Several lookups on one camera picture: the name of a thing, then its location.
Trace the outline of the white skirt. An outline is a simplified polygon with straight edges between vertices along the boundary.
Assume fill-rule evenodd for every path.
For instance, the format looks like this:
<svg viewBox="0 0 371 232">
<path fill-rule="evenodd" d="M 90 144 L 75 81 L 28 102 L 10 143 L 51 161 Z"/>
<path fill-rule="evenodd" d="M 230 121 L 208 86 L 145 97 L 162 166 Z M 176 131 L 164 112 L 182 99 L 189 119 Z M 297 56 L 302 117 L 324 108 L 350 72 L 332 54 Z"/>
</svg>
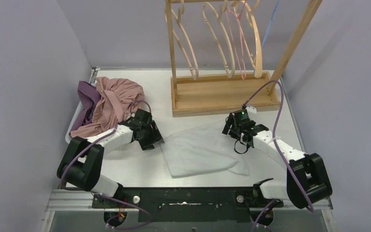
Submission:
<svg viewBox="0 0 371 232">
<path fill-rule="evenodd" d="M 234 151 L 235 140 L 222 134 L 221 121 L 175 132 L 164 139 L 162 153 L 173 178 L 229 171 L 248 176 L 249 167 Z"/>
</svg>

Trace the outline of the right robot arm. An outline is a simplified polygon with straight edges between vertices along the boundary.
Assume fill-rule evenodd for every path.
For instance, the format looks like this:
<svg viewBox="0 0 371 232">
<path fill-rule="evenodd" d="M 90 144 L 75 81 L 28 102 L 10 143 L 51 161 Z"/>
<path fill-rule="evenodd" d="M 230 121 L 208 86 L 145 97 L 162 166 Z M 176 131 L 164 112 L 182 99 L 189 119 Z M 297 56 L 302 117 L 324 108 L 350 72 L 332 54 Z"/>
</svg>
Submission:
<svg viewBox="0 0 371 232">
<path fill-rule="evenodd" d="M 256 205 L 265 206 L 271 199 L 289 200 L 295 207 L 303 209 L 332 195 L 322 157 L 297 150 L 277 138 L 268 127 L 251 120 L 246 109 L 230 113 L 222 133 L 247 149 L 263 152 L 286 171 L 283 181 L 270 177 L 254 184 L 252 199 Z"/>
</svg>

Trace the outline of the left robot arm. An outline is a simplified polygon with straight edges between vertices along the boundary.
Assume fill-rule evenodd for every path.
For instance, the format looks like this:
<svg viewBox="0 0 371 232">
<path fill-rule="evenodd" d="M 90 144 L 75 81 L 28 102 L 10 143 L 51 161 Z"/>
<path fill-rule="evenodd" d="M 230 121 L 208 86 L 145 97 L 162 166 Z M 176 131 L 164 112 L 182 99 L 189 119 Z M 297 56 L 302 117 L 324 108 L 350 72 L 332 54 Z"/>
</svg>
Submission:
<svg viewBox="0 0 371 232">
<path fill-rule="evenodd" d="M 152 114 L 138 109 L 134 116 L 106 132 L 72 138 L 57 169 L 57 177 L 62 184 L 70 183 L 81 190 L 102 194 L 109 205 L 118 206 L 124 198 L 123 185 L 101 174 L 104 155 L 133 142 L 138 142 L 143 151 L 152 150 L 162 141 Z"/>
</svg>

